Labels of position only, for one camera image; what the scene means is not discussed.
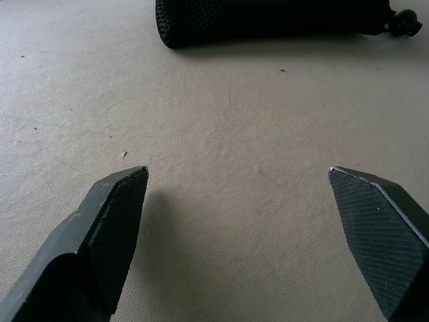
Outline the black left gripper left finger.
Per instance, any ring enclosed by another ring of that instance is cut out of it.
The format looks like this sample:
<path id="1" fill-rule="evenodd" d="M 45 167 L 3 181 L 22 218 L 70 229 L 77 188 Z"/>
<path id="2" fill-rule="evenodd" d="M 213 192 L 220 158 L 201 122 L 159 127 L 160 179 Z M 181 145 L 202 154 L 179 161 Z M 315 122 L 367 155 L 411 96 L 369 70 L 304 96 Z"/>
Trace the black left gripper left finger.
<path id="1" fill-rule="evenodd" d="M 135 253 L 148 169 L 95 182 L 0 301 L 0 322 L 110 322 Z"/>

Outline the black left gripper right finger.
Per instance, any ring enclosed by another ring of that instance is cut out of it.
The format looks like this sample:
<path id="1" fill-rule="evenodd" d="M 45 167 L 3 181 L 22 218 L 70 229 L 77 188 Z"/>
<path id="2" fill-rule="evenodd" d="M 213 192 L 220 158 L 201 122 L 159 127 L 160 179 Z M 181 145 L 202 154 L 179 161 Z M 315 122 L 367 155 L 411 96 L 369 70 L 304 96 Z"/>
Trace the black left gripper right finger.
<path id="1" fill-rule="evenodd" d="M 329 171 L 348 247 L 388 322 L 429 322 L 429 214 L 398 184 Z"/>

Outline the black mesh pouch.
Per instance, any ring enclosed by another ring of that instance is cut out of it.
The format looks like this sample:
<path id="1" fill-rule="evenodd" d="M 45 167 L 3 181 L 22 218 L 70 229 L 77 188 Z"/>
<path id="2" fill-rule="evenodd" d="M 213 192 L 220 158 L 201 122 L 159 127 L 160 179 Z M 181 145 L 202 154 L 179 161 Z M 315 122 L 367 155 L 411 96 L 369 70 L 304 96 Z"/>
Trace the black mesh pouch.
<path id="1" fill-rule="evenodd" d="M 156 0 L 162 42 L 208 42 L 295 35 L 378 35 L 395 15 L 389 0 Z"/>

